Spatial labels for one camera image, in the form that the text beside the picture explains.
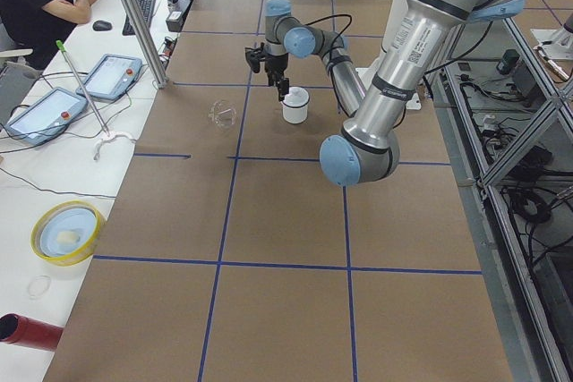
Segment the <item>black mouse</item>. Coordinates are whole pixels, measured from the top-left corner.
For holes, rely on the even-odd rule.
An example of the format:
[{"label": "black mouse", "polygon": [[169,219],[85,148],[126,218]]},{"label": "black mouse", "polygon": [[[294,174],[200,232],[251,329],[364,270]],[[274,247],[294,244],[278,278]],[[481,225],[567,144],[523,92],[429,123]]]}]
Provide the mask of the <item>black mouse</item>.
[{"label": "black mouse", "polygon": [[97,20],[91,26],[95,31],[111,30],[112,25],[109,21]]}]

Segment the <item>black shirt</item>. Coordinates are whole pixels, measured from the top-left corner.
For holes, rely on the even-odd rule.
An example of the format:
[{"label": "black shirt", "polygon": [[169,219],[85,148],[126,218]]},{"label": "black shirt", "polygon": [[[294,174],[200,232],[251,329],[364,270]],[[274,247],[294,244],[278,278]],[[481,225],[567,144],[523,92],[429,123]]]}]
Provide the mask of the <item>black shirt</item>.
[{"label": "black shirt", "polygon": [[0,0],[0,17],[8,35],[34,49],[28,58],[34,67],[45,68],[56,53],[56,41],[65,40],[75,24],[42,10],[53,0]]}]

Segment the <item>white table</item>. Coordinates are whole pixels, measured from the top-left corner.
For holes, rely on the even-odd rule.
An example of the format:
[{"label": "white table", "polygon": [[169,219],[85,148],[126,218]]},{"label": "white table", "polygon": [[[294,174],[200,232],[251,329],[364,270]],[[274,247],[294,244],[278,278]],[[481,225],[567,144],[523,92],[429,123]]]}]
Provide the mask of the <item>white table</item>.
[{"label": "white table", "polygon": [[[167,0],[157,0],[156,14],[150,32],[155,46],[160,48],[164,37],[176,38],[167,30]],[[146,63],[135,36],[122,36],[125,12],[120,0],[98,0],[92,6],[92,20],[77,26],[64,43],[76,69],[89,72],[103,54],[130,55]],[[95,32],[91,24],[106,20],[113,24],[110,31]],[[69,67],[60,53],[45,70],[45,74],[66,72]],[[47,79],[53,86],[69,90],[77,88],[72,75]],[[31,104],[50,90],[42,80],[31,89],[24,103]],[[109,127],[115,131],[129,132],[138,138],[151,109],[156,86],[150,70],[130,90],[132,105],[118,115]],[[104,119],[130,104],[123,97],[112,105],[98,103]],[[89,115],[72,124],[68,131],[84,136],[100,130],[95,115]],[[134,145],[126,138],[106,143],[100,150],[98,162],[93,160],[94,146],[99,137],[81,139],[64,134],[48,144],[35,149],[3,154],[0,165],[6,171],[24,177],[40,188],[57,191],[78,191],[89,194],[115,196],[124,179],[124,174],[133,155]],[[27,145],[11,139],[0,139],[0,153],[27,148]],[[36,256],[30,247],[30,233],[42,215],[53,206],[69,201],[82,200],[96,207],[107,217],[114,204],[113,199],[78,197],[72,194],[56,195],[41,192],[28,184],[0,172],[0,316],[18,313],[50,324],[65,326],[90,259],[71,267],[58,267]],[[49,276],[51,285],[39,299],[32,300],[28,285],[36,276]],[[53,357],[52,352],[39,351],[10,344],[0,344],[0,378],[13,382],[38,382],[44,377]]]}]

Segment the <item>yellow bowl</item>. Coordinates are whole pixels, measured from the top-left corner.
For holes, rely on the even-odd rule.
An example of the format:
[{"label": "yellow bowl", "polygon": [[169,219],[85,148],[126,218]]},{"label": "yellow bowl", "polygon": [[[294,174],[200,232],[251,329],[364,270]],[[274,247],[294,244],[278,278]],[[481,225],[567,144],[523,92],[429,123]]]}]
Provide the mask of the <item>yellow bowl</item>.
[{"label": "yellow bowl", "polygon": [[[44,232],[44,229],[54,217],[65,212],[66,210],[75,208],[87,209],[94,215],[96,218],[96,226],[93,230],[93,233],[91,234],[90,238],[77,250],[57,257],[51,257],[47,255],[40,247],[40,238]],[[50,263],[56,264],[57,266],[71,266],[73,264],[79,263],[80,261],[84,261],[87,257],[93,254],[93,251],[96,248],[99,231],[105,223],[106,219],[89,203],[78,200],[68,201],[48,210],[48,212],[39,219],[36,225],[34,225],[34,229],[32,230],[31,234],[31,246],[36,255],[45,261],[49,261]]]}]

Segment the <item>red cup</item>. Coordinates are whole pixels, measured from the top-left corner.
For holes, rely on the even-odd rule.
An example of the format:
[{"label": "red cup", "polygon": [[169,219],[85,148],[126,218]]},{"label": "red cup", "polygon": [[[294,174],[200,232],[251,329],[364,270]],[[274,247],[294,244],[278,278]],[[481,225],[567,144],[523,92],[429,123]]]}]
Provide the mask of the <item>red cup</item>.
[{"label": "red cup", "polygon": [[0,318],[0,342],[55,351],[63,328],[9,313]]}]

